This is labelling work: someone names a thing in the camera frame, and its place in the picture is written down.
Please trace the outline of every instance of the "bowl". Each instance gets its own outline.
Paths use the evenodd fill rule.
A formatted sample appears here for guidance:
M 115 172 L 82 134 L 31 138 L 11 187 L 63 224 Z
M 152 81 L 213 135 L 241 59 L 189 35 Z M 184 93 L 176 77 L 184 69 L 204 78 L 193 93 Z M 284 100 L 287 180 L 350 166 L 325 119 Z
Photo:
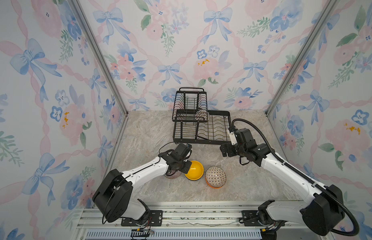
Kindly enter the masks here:
M 209 167 L 205 175 L 206 183 L 212 188 L 220 188 L 226 183 L 226 174 L 219 167 Z
M 191 161 L 189 172 L 185 176 L 190 180 L 198 180 L 203 176 L 203 166 L 198 161 Z

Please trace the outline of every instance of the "black mounting plate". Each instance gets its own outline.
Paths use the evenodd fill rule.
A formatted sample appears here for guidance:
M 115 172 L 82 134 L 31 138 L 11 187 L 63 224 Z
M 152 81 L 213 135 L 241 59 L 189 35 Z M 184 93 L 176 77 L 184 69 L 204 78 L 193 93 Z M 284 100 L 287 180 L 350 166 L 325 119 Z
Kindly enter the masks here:
M 162 210 L 150 210 L 148 227 L 160 227 L 162 225 Z M 122 227 L 138 227 L 137 222 L 131 218 L 122 218 L 121 226 Z
M 246 221 L 247 219 L 252 219 L 257 217 L 257 210 L 242 210 L 242 219 L 244 222 L 245 227 L 253 227 L 253 226 L 262 226 L 258 220 L 254 221 Z

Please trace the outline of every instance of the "floral wallpaper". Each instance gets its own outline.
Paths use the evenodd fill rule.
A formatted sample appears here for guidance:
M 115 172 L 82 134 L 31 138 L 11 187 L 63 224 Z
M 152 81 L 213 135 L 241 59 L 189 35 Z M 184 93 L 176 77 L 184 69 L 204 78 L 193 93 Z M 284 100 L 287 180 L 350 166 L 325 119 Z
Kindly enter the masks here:
M 135 111 L 171 110 L 176 90 L 188 86 L 207 91 L 209 109 L 266 109 L 326 1 L 80 3 Z
M 65 0 L 0 1 L 0 240 L 70 239 L 123 113 Z
M 294 166 L 343 191 L 361 230 L 337 239 L 372 239 L 372 0 L 338 3 L 269 118 Z

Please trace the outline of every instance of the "black dish rack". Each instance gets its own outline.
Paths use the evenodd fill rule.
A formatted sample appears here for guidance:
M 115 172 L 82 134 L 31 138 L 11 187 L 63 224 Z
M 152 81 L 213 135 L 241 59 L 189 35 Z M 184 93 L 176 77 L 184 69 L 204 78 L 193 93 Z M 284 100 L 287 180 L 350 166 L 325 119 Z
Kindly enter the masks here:
M 227 129 L 231 126 L 228 111 L 207 110 L 207 95 L 203 88 L 197 91 L 176 92 L 174 100 L 174 142 L 216 144 L 230 142 Z

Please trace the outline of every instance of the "wall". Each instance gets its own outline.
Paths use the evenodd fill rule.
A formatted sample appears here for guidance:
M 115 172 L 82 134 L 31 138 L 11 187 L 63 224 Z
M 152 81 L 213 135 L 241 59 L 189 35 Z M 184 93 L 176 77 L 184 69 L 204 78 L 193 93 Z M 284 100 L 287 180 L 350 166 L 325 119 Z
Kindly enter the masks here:
M 372 239 L 372 0 L 341 0 L 313 51 L 270 121 L 291 163 L 343 191 L 361 230 L 337 239 Z
M 129 110 L 172 109 L 185 86 L 210 109 L 266 109 L 325 2 L 80 0 Z
M 91 206 L 122 120 L 98 70 L 67 2 L 0 1 L 0 240 L 70 239 Z

